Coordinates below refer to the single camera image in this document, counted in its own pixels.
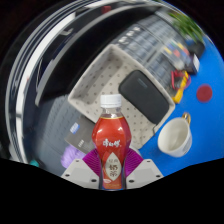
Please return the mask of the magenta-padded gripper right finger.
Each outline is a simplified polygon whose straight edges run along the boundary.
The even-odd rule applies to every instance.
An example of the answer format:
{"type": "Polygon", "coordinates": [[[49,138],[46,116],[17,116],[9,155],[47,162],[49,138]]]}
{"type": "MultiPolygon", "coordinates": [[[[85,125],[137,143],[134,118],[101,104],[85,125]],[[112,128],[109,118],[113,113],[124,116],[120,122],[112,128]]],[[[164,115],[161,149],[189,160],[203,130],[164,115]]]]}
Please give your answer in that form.
{"type": "Polygon", "coordinates": [[[136,151],[130,149],[124,163],[125,187],[140,188],[163,177],[151,159],[143,159],[136,151]]]}

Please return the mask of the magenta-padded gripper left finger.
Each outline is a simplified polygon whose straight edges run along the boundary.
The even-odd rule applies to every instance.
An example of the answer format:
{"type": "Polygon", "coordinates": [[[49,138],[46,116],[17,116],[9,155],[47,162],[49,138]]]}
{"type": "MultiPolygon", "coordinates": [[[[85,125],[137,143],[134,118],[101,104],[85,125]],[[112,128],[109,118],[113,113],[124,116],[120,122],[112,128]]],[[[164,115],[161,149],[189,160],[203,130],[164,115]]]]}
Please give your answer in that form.
{"type": "Polygon", "coordinates": [[[84,188],[101,187],[102,168],[96,149],[90,151],[83,159],[75,159],[62,174],[62,178],[84,188]]]}

